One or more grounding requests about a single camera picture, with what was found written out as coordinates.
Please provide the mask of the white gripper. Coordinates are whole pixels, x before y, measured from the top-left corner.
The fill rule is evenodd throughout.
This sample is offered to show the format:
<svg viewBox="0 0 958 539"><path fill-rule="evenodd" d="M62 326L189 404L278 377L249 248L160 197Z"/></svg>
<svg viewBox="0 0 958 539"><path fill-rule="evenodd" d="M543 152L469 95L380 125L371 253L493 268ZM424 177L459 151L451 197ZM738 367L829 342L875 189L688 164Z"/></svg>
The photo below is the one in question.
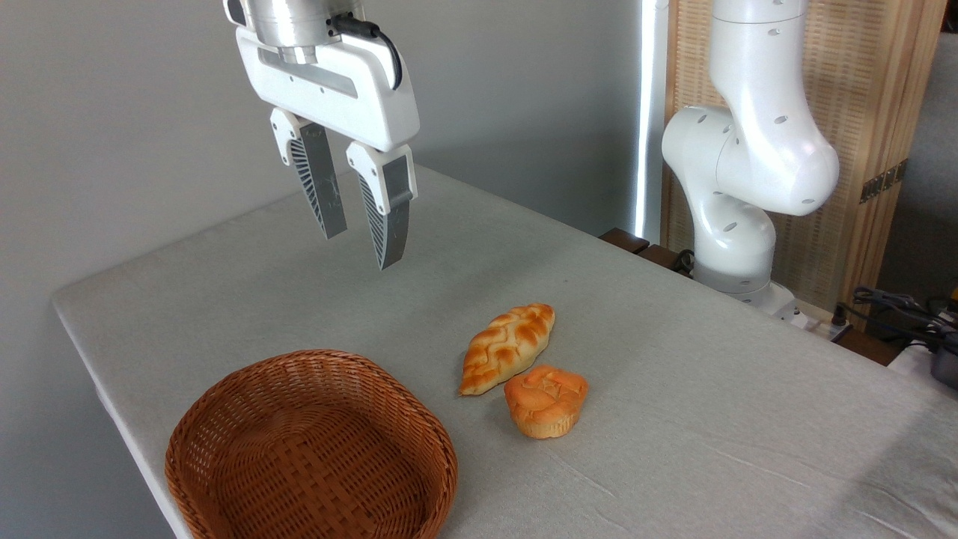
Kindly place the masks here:
<svg viewBox="0 0 958 539"><path fill-rule="evenodd" d="M359 141L349 144L348 161L359 176L377 263L381 270L394 265L403 257L409 206L418 197L405 144L420 132L409 76L392 88L392 55L378 40L346 35L319 47L316 64L282 61L248 28L237 27L236 40L254 92L281 107L270 115L278 153L296 171L326 239L348 225L325 127Z"/></svg>

